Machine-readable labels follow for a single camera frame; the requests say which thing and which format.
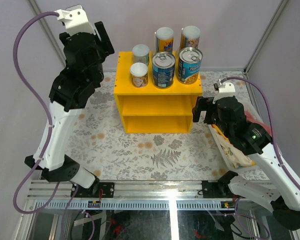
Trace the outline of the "silver pull-tab can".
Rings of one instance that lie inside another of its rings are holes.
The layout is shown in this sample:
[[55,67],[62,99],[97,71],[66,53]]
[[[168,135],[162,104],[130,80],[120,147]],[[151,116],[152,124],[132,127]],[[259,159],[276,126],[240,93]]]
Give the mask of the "silver pull-tab can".
[[175,75],[175,56],[167,51],[157,52],[152,57],[153,82],[157,88],[166,89],[172,86]]
[[185,47],[178,54],[177,79],[186,85],[197,81],[203,53],[195,47]]

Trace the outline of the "lidded can grey lid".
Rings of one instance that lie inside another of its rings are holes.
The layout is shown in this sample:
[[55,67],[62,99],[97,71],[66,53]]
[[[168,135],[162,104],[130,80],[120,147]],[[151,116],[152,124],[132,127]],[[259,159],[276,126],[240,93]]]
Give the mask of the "lidded can grey lid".
[[149,65],[149,53],[150,49],[145,44],[137,44],[132,49],[133,54],[133,62],[134,63],[143,63],[145,65]]

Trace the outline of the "lidded can yellow label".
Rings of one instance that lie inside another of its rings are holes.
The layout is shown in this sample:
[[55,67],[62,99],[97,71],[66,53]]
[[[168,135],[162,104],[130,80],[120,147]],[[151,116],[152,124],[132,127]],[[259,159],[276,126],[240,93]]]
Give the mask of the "lidded can yellow label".
[[130,67],[131,82],[136,88],[148,85],[148,66],[142,62],[136,62]]

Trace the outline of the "tall can with plastic lid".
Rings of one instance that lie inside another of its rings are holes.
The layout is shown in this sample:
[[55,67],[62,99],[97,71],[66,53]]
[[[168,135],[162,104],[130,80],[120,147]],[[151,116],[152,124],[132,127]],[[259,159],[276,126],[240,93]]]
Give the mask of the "tall can with plastic lid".
[[198,48],[201,31],[198,27],[190,25],[181,30],[179,50],[186,47]]

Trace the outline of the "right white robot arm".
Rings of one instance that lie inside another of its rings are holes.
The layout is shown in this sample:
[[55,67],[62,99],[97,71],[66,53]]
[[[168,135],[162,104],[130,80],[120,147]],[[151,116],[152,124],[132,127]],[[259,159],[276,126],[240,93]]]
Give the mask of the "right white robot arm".
[[300,229],[300,190],[284,171],[288,164],[275,152],[274,141],[266,129],[247,119],[244,105],[234,96],[214,101],[199,96],[192,109],[193,122],[205,112],[204,123],[216,125],[229,142],[248,156],[267,175],[274,189],[260,186],[227,172],[221,177],[218,192],[223,197],[239,195],[267,209],[286,229]]

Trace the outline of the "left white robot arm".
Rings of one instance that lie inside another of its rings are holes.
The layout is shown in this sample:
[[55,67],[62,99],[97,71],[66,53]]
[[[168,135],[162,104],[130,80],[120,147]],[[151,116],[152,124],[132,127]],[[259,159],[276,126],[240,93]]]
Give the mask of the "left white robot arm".
[[103,62],[115,52],[103,22],[94,26],[94,33],[59,35],[66,60],[49,93],[51,120],[47,121],[35,154],[24,160],[28,167],[41,170],[48,182],[71,181],[91,198],[99,193],[99,179],[65,151],[75,121],[104,79]]

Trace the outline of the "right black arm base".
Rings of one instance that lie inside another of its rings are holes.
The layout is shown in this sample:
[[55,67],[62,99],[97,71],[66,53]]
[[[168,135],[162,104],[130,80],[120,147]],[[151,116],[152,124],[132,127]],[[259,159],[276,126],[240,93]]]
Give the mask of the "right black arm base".
[[203,197],[205,199],[233,198],[234,194],[228,185],[237,176],[236,172],[229,170],[217,181],[203,180],[201,182]]

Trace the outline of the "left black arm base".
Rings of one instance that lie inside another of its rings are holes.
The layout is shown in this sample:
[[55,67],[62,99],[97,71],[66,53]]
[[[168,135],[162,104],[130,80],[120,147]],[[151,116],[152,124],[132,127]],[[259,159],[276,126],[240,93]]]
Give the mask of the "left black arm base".
[[101,198],[109,199],[114,197],[115,183],[100,181],[97,177],[90,188],[84,188],[78,186],[77,192],[75,192],[76,186],[72,185],[70,196],[75,198]]

